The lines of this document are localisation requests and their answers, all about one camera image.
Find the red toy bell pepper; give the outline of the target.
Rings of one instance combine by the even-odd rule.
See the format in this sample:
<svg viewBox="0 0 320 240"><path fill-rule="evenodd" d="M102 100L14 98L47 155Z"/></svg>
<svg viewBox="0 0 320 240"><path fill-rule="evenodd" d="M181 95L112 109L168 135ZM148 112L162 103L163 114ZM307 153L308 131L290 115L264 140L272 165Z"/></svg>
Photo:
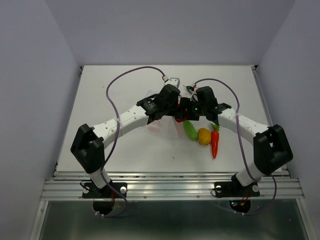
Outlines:
<svg viewBox="0 0 320 240"><path fill-rule="evenodd" d="M183 110L183 113L184 113L183 118L176 118L176 117L174 117L174 120L175 120L177 123L182 123L182 122L186 121L187 110L184 109L184 110Z"/></svg>

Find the light green toy gourd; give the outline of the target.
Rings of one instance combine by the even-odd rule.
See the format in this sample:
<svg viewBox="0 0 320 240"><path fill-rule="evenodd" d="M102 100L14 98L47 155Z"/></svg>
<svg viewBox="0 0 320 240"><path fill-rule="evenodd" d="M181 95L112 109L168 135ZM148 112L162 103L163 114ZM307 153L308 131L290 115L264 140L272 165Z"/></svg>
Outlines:
<svg viewBox="0 0 320 240"><path fill-rule="evenodd" d="M186 120L182 123L183 129L188 136L188 138L192 141L196 141L198 139L198 132L196 131L194 125L189 120Z"/></svg>

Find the clear zip top bag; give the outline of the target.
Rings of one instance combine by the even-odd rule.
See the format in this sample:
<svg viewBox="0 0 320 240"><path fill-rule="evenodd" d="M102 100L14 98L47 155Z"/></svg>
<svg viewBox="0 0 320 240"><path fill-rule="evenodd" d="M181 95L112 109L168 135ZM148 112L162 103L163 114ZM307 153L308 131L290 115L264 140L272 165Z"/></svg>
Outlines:
<svg viewBox="0 0 320 240"><path fill-rule="evenodd" d="M160 120L142 127L143 131L163 140L179 140L183 138L183 126L172 116L164 116Z"/></svg>

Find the dark green toy cucumber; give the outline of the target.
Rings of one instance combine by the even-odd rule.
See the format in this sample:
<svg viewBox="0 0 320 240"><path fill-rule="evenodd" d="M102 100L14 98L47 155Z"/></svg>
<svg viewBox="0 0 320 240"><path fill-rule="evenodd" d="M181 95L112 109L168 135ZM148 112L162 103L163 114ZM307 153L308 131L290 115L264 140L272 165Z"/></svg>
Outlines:
<svg viewBox="0 0 320 240"><path fill-rule="evenodd" d="M184 85L184 87L186 88L186 90L190 91L190 92L193 92L194 91L194 88L190 85Z"/></svg>

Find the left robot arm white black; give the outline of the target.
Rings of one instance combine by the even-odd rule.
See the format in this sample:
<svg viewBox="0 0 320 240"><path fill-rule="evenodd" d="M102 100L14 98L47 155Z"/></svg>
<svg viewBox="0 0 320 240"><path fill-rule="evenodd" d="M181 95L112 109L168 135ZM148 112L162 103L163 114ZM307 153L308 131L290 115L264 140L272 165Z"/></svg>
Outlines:
<svg viewBox="0 0 320 240"><path fill-rule="evenodd" d="M75 135L70 151L94 183L94 191L100 197L111 193L111 179L104 166L115 149L118 138L139 127L160 120L178 104L179 83L166 83L154 98L146 97L116 118L94 126L81 125ZM105 157L105 149L112 144Z"/></svg>

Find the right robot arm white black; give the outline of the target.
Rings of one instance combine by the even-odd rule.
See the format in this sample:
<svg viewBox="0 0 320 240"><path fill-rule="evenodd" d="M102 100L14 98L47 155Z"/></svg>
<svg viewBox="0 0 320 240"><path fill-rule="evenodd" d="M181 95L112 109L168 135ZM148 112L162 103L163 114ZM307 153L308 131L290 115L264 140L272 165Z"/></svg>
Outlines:
<svg viewBox="0 0 320 240"><path fill-rule="evenodd" d="M251 184L271 175L275 170L293 159L284 129L275 124L267 126L238 113L226 103L218 103L213 90L201 87L196 90L196 99L182 97L174 108L174 118L182 121L197 121L206 117L219 127L237 134L238 140L247 140L253 146L253 162L245 163L244 169L232 176L231 181L218 182L217 197L240 196L250 190Z"/></svg>

